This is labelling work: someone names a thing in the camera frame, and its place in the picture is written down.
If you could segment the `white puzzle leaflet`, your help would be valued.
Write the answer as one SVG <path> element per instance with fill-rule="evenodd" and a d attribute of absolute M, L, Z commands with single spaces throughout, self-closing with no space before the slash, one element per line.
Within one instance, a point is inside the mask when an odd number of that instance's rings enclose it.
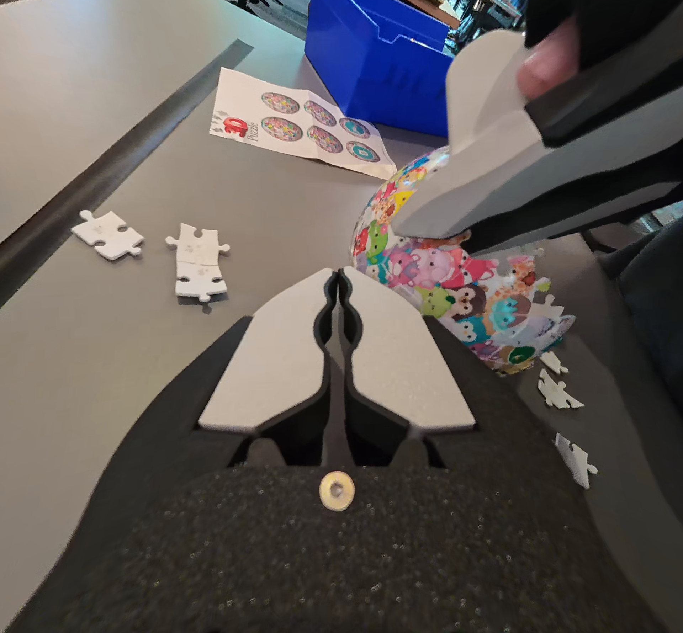
<path fill-rule="evenodd" d="M 396 172 L 375 126 L 310 90 L 221 68 L 210 134 L 386 180 Z"/>

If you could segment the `row of white puzzle pieces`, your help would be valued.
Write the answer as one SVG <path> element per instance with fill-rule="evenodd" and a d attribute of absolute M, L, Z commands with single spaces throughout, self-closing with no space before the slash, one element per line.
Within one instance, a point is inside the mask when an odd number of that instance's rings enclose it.
<path fill-rule="evenodd" d="M 568 373 L 568 368 L 561 363 L 559 357 L 553 351 L 546 351 L 540 356 L 540 361 L 543 367 L 540 370 L 537 388 L 545 404 L 558 410 L 584 407 L 583 403 L 567 392 L 564 381 L 554 379 L 555 376 L 560 377 Z M 553 442 L 574 481 L 583 489 L 589 490 L 591 476 L 597 475 L 598 469 L 589 462 L 588 453 L 559 432 L 555 434 Z"/>

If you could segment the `blue plastic bin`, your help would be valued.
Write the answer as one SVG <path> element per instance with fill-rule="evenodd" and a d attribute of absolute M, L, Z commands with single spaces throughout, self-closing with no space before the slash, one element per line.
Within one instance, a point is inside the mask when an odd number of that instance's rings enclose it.
<path fill-rule="evenodd" d="M 448 32 L 398 0 L 310 0 L 305 55 L 347 116 L 446 137 Z"/>

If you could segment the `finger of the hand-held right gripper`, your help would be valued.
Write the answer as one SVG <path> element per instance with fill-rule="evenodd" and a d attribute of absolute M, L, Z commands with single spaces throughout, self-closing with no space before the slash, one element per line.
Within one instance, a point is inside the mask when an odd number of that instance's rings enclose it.
<path fill-rule="evenodd" d="M 603 62 L 526 101 L 517 84 L 520 34 L 491 31 L 468 45 L 447 77 L 449 141 L 460 151 L 499 123 L 531 125 L 546 148 L 616 130 L 628 147 L 659 152 L 682 140 L 682 43 L 652 32 Z"/>
<path fill-rule="evenodd" d="M 496 121 L 428 173 L 394 234 L 471 233 L 474 252 L 630 216 L 682 183 L 682 88 L 559 87 Z"/>

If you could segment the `person's right hand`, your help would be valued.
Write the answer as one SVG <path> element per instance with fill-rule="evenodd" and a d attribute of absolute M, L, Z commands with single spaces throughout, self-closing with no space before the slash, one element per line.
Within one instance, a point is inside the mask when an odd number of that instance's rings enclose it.
<path fill-rule="evenodd" d="M 537 99 L 579 71 L 580 38 L 572 16 L 531 49 L 517 72 L 517 86 L 527 100 Z"/>

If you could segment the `colourful puzzle ball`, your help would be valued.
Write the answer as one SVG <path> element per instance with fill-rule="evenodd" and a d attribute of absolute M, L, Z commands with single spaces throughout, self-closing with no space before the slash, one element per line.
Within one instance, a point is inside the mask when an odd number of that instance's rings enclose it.
<path fill-rule="evenodd" d="M 469 233 L 446 239 L 395 234 L 392 223 L 408 200 L 446 167 L 444 146 L 422 155 L 384 182 L 356 222 L 352 264 L 392 289 L 422 315 L 438 320 L 476 357 L 499 373 L 533 365 L 572 328 L 574 315 L 554 304 L 551 281 L 538 277 L 533 255 L 475 258 Z"/>

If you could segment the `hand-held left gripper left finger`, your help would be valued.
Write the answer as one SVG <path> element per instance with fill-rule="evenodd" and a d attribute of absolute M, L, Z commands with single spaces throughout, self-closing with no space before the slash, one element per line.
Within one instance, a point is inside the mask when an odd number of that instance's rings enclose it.
<path fill-rule="evenodd" d="M 322 461 L 337 281 L 323 268 L 253 314 L 199 417 L 202 430 L 272 439 L 287 463 Z"/>

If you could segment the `two joined white puzzle pieces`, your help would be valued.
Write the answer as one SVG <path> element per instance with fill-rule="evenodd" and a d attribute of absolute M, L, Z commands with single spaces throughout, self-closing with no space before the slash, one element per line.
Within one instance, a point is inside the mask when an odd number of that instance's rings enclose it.
<path fill-rule="evenodd" d="M 175 250 L 175 296 L 209 303 L 227 294 L 219 258 L 231 247 L 218 240 L 216 229 L 198 230 L 186 223 L 180 224 L 177 237 L 166 237 L 166 245 Z"/>

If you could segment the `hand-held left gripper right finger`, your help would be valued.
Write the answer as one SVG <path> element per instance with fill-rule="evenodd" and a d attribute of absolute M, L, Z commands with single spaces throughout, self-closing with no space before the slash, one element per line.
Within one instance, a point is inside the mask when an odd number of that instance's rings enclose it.
<path fill-rule="evenodd" d="M 355 462 L 386 465 L 405 440 L 475 429 L 451 368 L 410 301 L 346 266 L 342 311 L 345 428 Z"/>

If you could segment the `single white puzzle piece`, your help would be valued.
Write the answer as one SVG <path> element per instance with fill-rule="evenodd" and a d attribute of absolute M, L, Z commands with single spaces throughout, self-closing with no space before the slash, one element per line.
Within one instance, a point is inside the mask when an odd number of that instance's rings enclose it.
<path fill-rule="evenodd" d="M 80 211 L 81 223 L 70 229 L 78 239 L 94 249 L 101 257 L 115 262 L 127 255 L 141 255 L 144 237 L 127 223 L 109 211 L 95 217 L 90 211 Z"/>

